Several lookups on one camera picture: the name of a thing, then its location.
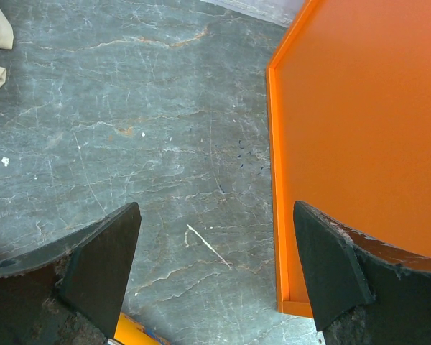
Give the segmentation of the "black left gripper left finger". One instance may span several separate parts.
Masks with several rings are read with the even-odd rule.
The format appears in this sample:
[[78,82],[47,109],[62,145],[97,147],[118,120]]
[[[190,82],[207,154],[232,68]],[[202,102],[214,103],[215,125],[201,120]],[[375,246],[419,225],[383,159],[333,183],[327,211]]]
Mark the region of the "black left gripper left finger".
[[107,344],[141,226],[137,203],[0,261],[0,344]]

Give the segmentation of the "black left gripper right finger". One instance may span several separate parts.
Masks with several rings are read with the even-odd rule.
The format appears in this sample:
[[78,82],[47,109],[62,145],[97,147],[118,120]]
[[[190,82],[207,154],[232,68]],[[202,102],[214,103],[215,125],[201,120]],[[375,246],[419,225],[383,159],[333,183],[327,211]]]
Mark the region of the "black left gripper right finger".
[[327,344],[431,344],[431,258],[297,201],[295,238],[315,327]]

